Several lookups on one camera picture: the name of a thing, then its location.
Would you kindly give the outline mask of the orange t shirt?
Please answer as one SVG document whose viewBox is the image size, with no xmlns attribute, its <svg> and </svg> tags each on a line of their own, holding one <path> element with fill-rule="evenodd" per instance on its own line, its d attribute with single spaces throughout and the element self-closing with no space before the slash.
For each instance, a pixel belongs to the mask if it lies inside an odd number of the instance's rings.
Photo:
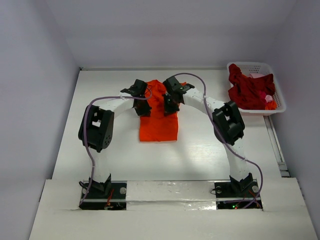
<svg viewBox="0 0 320 240">
<path fill-rule="evenodd" d="M 164 97 L 166 88 L 157 79 L 147 82 L 145 96 L 151 107 L 150 116 L 140 117 L 139 140 L 143 143 L 175 142 L 178 140 L 178 114 L 165 115 Z"/>
</svg>

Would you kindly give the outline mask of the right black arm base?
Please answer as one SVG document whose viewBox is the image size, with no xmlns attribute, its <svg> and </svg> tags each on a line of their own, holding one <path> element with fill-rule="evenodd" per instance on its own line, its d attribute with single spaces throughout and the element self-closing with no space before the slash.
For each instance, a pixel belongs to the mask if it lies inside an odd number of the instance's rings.
<svg viewBox="0 0 320 240">
<path fill-rule="evenodd" d="M 218 181 L 214 182 L 210 193 L 215 196 L 218 210 L 262 209 L 263 204 L 260 195 L 257 195 L 258 191 L 256 180 L 242 192 L 233 190 L 229 181 Z"/>
</svg>

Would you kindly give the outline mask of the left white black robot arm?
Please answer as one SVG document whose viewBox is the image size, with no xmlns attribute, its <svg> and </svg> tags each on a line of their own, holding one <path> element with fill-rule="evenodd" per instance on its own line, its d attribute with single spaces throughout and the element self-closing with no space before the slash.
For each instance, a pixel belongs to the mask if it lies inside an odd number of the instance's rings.
<svg viewBox="0 0 320 240">
<path fill-rule="evenodd" d="M 151 96 L 148 84 L 137 79 L 132 86 L 122 89 L 118 95 L 95 98 L 85 108 L 78 132 L 78 138 L 92 163 L 88 184 L 80 182 L 80 186 L 85 190 L 85 197 L 95 193 L 104 198 L 110 194 L 111 174 L 105 166 L 101 152 L 112 141 L 114 120 L 131 109 L 134 109 L 139 117 L 150 116 L 152 108 L 147 100 Z"/>
</svg>

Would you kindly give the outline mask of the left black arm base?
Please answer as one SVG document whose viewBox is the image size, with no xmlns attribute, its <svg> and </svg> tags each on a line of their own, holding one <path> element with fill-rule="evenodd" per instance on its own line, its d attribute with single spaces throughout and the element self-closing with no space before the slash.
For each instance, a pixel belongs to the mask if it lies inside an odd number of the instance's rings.
<svg viewBox="0 0 320 240">
<path fill-rule="evenodd" d="M 117 211 L 117 210 L 126 210 L 127 201 L 126 201 L 126 193 L 127 193 L 127 182 L 112 182 L 111 188 L 109 192 L 104 195 L 104 193 L 90 188 L 86 198 L 83 200 L 85 196 L 88 182 L 85 182 L 84 188 L 82 189 L 80 201 L 81 204 L 79 208 L 82 210 L 109 210 L 109 211 Z"/>
</svg>

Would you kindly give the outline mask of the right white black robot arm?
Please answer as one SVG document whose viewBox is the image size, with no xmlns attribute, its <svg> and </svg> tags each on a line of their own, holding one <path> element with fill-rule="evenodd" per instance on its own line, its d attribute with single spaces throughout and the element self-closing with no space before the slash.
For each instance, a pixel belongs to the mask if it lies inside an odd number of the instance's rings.
<svg viewBox="0 0 320 240">
<path fill-rule="evenodd" d="M 193 107 L 208 115 L 215 137 L 224 145 L 229 163 L 230 190 L 235 196 L 242 196 L 253 183 L 253 176 L 247 166 L 242 138 L 245 124 L 234 101 L 223 102 L 207 96 L 187 83 L 181 84 L 175 76 L 167 78 L 165 87 L 164 113 L 171 115 L 179 111 L 179 105 Z"/>
</svg>

